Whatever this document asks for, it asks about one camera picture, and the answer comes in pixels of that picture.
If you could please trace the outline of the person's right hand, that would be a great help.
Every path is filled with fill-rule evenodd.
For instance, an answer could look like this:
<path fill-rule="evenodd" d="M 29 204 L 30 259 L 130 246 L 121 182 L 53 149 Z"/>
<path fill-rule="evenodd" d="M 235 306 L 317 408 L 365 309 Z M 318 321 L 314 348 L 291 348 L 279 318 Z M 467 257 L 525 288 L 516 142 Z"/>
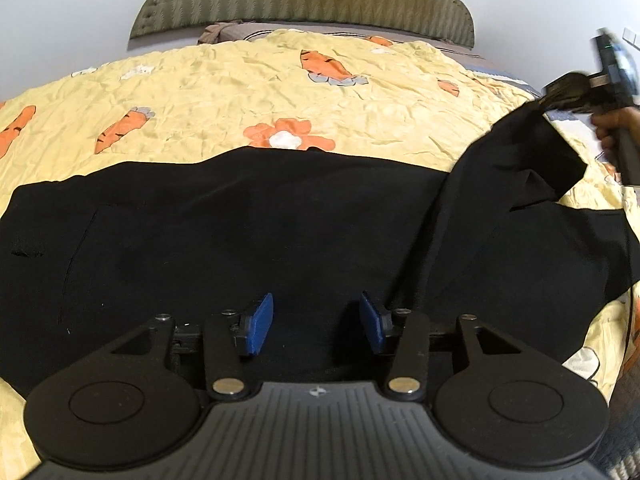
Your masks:
<path fill-rule="evenodd" d="M 640 112 L 638 108 L 625 107 L 620 110 L 611 110 L 608 113 L 593 114 L 590 118 L 591 125 L 596 128 L 596 137 L 600 142 L 606 158 L 617 169 L 620 169 L 620 155 L 618 154 L 618 129 L 626 129 L 634 141 L 634 146 L 639 147 L 640 142 Z"/>

